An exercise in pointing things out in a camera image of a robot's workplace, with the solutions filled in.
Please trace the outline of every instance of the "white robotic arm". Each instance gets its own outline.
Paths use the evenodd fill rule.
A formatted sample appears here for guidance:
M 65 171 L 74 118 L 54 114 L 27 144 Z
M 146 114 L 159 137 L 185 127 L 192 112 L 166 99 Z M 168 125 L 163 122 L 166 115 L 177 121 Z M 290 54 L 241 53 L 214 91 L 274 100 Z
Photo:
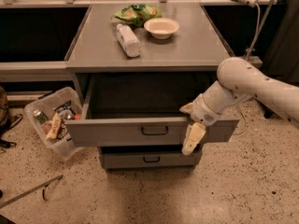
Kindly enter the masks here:
M 254 97 L 299 129 L 299 88 L 265 76 L 241 58 L 228 58 L 218 67 L 215 81 L 192 103 L 180 111 L 190 114 L 194 124 L 188 127 L 182 152 L 192 153 L 205 135 L 205 126 L 216 122 L 230 106 Z

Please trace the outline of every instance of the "drawer handle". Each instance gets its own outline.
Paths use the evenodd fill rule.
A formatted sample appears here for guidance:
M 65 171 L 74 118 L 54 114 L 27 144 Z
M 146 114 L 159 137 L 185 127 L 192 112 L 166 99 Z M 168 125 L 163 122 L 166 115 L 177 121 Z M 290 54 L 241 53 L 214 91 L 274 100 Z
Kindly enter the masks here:
M 141 127 L 141 133 L 143 135 L 166 135 L 168 134 L 169 132 L 169 129 L 168 129 L 168 126 L 165 126 L 164 127 L 164 131 L 162 133 L 151 133 L 151 132 L 146 132 L 146 128 L 144 127 Z
M 147 160 L 146 157 L 143 157 L 143 162 L 159 162 L 160 157 L 157 157 L 156 159 Z

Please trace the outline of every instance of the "storage box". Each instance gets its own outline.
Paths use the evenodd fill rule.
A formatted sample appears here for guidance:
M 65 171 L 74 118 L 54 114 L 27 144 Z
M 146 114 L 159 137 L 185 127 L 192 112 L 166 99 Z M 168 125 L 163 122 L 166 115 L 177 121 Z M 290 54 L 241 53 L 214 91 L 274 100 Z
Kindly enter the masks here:
M 34 111 L 39 109 L 43 111 L 46 116 L 51 120 L 55 114 L 54 109 L 64 103 L 71 101 L 71 108 L 76 114 L 80 114 L 82 106 L 80 104 L 77 93 L 70 87 L 63 88 L 50 94 L 40 100 L 36 100 L 25 107 L 25 113 L 35 127 L 41 140 L 47 148 L 53 149 L 63 160 L 69 159 L 75 152 L 79 150 L 74 146 L 74 142 L 68 133 L 62 140 L 49 140 L 41 128 L 40 123 L 34 117 Z

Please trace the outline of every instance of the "green snack bag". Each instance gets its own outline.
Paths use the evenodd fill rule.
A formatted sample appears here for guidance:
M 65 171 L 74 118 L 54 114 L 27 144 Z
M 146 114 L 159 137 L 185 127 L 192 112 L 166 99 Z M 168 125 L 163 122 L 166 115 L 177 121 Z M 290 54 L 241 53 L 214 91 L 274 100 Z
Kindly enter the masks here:
M 114 18 L 128 21 L 136 27 L 142 27 L 144 22 L 153 18 L 161 18 L 162 12 L 157 7 L 145 4 L 133 4 L 113 14 Z

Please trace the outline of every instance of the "concrete floor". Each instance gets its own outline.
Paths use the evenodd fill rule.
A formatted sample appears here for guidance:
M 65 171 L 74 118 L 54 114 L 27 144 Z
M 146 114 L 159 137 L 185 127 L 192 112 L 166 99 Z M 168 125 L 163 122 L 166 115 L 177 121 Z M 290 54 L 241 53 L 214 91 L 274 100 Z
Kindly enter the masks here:
M 254 100 L 241 108 L 247 129 L 228 143 L 204 144 L 193 170 L 107 173 L 94 147 L 62 161 L 25 117 L 3 136 L 18 145 L 0 155 L 0 202 L 57 175 L 64 178 L 46 190 L 46 202 L 40 189 L 0 214 L 18 224 L 299 223 L 298 130 L 277 116 L 265 119 Z M 228 112 L 241 118 L 236 108 Z

